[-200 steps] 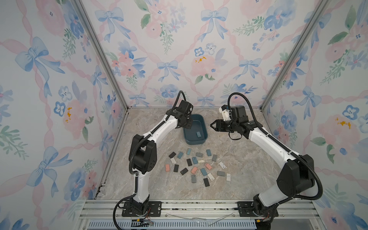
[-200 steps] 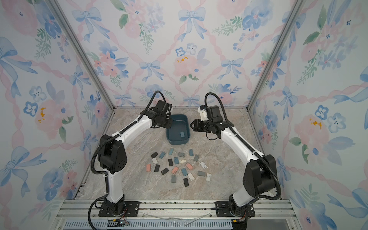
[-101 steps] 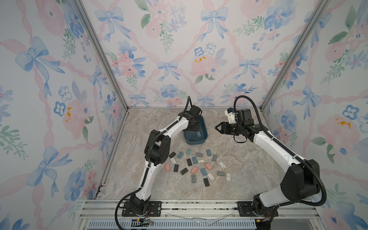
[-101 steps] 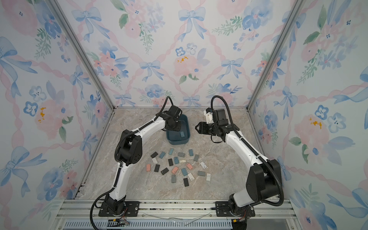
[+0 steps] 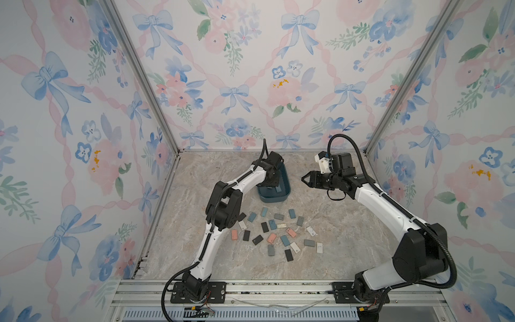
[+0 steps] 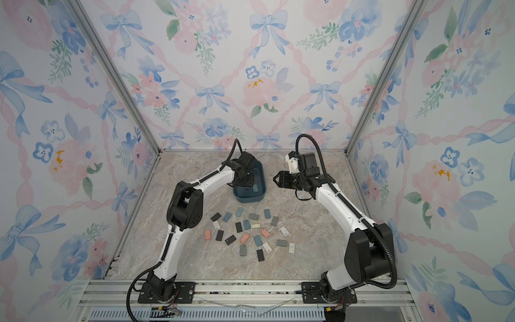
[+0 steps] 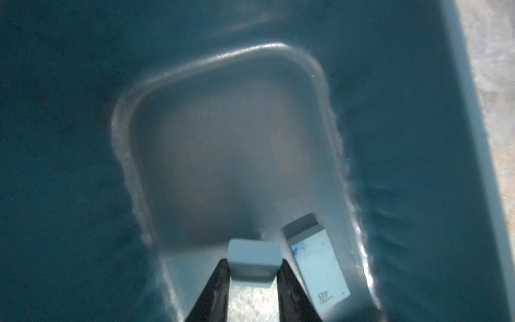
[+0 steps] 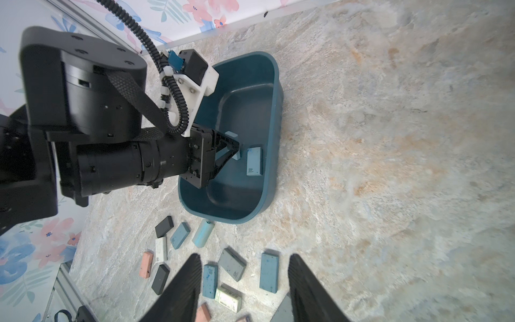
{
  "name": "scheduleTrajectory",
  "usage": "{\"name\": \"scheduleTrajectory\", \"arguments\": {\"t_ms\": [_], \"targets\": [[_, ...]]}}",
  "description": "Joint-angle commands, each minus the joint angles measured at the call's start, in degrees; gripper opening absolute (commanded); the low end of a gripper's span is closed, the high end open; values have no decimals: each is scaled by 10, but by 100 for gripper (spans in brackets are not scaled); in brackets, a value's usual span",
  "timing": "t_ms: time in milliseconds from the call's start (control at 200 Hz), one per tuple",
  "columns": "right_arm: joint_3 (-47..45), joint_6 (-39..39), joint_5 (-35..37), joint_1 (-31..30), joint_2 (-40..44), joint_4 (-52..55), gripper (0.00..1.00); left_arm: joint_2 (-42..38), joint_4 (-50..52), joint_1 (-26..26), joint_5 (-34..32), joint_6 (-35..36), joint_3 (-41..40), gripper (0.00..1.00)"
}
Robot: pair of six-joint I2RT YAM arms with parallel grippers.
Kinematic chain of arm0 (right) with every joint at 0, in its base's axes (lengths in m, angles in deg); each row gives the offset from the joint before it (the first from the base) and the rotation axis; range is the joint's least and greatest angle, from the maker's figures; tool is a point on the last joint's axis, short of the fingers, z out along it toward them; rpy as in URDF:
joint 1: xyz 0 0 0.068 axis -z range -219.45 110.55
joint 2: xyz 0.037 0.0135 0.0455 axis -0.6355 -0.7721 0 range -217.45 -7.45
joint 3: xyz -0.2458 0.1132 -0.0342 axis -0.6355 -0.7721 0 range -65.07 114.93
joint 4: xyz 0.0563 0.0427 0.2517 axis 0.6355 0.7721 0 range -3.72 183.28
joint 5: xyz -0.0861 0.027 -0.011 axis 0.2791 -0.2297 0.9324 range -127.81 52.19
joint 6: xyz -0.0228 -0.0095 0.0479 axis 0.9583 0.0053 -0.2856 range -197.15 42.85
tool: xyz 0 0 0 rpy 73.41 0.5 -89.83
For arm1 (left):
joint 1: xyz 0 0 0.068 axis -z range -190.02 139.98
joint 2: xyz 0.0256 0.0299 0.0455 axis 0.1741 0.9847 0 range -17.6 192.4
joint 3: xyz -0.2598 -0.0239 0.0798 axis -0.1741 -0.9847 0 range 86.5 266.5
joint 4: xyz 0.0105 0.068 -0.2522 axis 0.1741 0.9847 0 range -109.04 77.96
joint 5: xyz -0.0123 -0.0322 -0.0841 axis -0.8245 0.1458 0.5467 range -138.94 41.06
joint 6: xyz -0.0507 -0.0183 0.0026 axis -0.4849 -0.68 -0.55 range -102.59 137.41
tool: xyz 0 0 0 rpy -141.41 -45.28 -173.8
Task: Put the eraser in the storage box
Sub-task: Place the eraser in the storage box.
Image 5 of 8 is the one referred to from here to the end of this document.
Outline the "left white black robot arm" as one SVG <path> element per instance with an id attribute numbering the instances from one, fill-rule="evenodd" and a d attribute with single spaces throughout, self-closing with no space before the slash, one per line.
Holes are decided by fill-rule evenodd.
<path id="1" fill-rule="evenodd" d="M 177 293 L 194 302 L 202 303 L 208 298 L 208 285 L 217 252 L 241 214 L 245 194 L 257 186 L 278 186 L 283 165 L 284 158 L 276 152 L 269 152 L 267 142 L 263 140 L 259 158 L 244 174 L 229 182 L 219 181 L 214 186 L 205 209 L 205 233 L 194 262 L 174 274 L 162 291 L 160 305 L 167 321 L 172 321 L 165 304 L 166 295 L 173 292 L 170 285 L 179 286 Z"/>

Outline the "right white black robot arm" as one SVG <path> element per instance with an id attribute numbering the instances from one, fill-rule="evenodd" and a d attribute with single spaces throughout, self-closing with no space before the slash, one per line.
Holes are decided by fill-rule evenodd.
<path id="1" fill-rule="evenodd" d="M 345 134 L 332 136 L 316 161 L 319 170 L 301 178 L 305 185 L 327 194 L 342 192 L 341 201 L 350 198 L 365 206 L 398 240 L 390 260 L 357 273 L 351 289 L 341 291 L 342 295 L 381 307 L 394 289 L 414 284 L 435 289 L 455 286 L 457 265 L 448 248 L 446 229 L 427 223 L 393 200 L 367 173 L 353 139 Z"/>

